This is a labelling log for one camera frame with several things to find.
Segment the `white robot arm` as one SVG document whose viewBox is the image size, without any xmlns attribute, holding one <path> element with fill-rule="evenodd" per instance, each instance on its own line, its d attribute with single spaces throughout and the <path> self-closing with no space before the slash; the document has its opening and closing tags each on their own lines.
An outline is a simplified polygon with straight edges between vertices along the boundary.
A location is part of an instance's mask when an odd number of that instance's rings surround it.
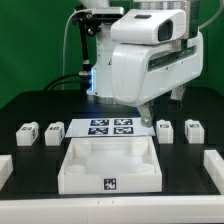
<svg viewBox="0 0 224 224">
<path fill-rule="evenodd" d="M 132 0 L 129 11 L 111 1 L 80 0 L 88 32 L 97 40 L 87 94 L 137 108 L 142 125 L 150 127 L 153 100 L 169 93 L 169 108 L 179 110 L 184 85 L 201 74 L 201 0 Z"/>
</svg>

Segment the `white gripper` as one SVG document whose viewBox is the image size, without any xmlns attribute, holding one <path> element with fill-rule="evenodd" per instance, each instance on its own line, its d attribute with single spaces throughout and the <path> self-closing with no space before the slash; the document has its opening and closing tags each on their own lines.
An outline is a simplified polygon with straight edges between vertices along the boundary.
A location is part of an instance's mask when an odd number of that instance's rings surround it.
<svg viewBox="0 0 224 224">
<path fill-rule="evenodd" d="M 179 52 L 170 52 L 169 43 L 118 44 L 112 55 L 112 93 L 120 104 L 140 105 L 141 124 L 151 128 L 153 111 L 148 101 L 173 89 L 168 106 L 170 110 L 180 110 L 185 93 L 182 84 L 198 77 L 202 67 L 201 33 L 188 41 L 186 50 Z"/>
</svg>

